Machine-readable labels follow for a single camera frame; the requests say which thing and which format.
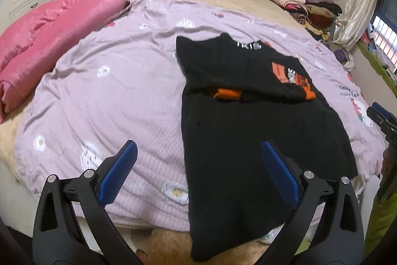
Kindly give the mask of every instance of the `pink comforter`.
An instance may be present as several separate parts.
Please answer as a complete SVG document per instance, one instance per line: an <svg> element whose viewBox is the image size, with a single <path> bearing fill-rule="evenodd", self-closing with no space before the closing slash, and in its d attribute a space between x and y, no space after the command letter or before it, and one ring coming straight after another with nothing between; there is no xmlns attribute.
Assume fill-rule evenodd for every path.
<svg viewBox="0 0 397 265"><path fill-rule="evenodd" d="M80 39L129 0L55 0L14 22L0 36L0 123Z"/></svg>

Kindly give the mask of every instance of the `silver bolt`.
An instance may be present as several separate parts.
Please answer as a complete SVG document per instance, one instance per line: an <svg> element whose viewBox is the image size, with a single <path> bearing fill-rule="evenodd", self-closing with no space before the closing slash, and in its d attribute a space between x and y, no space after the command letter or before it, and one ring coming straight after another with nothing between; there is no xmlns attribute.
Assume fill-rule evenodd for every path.
<svg viewBox="0 0 397 265"><path fill-rule="evenodd" d="M349 180L349 178L347 178L346 176L342 176L342 182L344 183L344 184L349 184L350 183L350 180Z"/></svg>
<svg viewBox="0 0 397 265"><path fill-rule="evenodd" d="M84 172L84 177L89 179L92 178L94 176L94 170L87 170Z"/></svg>
<svg viewBox="0 0 397 265"><path fill-rule="evenodd" d="M306 179L312 179L312 178L314 178L314 173L313 173L312 171L305 171L303 175L304 175L304 177L305 177Z"/></svg>
<svg viewBox="0 0 397 265"><path fill-rule="evenodd" d="M56 175L50 175L48 178L47 178L47 181L49 182L49 183L52 183L52 182L54 182L56 180Z"/></svg>

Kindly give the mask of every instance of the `beige mattress cover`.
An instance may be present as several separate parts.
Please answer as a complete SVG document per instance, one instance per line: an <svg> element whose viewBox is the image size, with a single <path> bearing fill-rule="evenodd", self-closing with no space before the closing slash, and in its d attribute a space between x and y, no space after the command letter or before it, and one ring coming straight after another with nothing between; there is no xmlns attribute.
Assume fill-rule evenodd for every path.
<svg viewBox="0 0 397 265"><path fill-rule="evenodd" d="M291 16L269 0L197 0L226 9L246 12L291 29L303 29ZM32 97L17 110L9 114L0 125L0 161L19 178L14 156L14 143L17 128L23 112Z"/></svg>

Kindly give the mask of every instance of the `black t-shirt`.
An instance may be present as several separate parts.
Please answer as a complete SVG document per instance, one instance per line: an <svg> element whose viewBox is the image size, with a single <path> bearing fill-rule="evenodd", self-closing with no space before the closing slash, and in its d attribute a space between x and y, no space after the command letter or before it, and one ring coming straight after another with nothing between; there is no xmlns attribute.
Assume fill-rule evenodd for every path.
<svg viewBox="0 0 397 265"><path fill-rule="evenodd" d="M291 214L261 161L263 142L320 178L357 175L338 114L298 59L227 34L178 37L177 56L187 79L181 126L194 260L260 238Z"/></svg>

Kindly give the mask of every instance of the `pile of clothes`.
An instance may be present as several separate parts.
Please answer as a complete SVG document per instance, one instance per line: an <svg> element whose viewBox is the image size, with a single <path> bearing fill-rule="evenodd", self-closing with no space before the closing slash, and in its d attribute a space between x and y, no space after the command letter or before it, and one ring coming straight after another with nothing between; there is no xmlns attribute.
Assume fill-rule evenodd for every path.
<svg viewBox="0 0 397 265"><path fill-rule="evenodd" d="M286 10L318 41L333 38L336 17L342 13L334 0L272 0Z"/></svg>

